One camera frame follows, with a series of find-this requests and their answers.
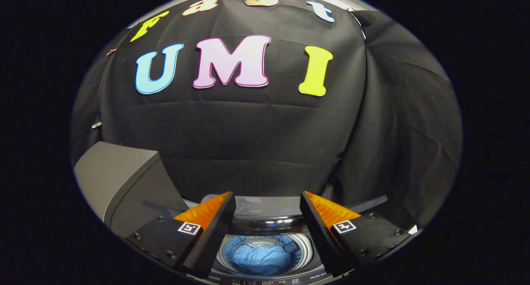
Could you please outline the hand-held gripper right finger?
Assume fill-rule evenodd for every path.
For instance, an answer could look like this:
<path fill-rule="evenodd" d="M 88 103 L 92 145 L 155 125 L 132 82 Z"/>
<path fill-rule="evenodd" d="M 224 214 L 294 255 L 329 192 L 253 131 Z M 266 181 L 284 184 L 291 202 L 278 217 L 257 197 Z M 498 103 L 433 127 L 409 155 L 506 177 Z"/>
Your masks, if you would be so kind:
<path fill-rule="evenodd" d="M 339 277 L 374 266 L 419 234 L 417 224 L 402 228 L 374 209 L 386 196 L 347 208 L 303 191 L 300 210 L 324 270 Z"/>

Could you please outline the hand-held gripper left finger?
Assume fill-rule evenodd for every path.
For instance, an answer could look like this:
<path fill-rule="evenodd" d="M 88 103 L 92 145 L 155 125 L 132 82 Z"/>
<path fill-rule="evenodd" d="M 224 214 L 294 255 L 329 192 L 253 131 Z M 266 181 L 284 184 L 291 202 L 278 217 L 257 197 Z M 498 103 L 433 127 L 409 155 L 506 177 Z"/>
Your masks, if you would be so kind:
<path fill-rule="evenodd" d="M 225 192 L 183 213 L 152 219 L 126 242 L 171 270 L 207 278 L 236 210 Z"/>

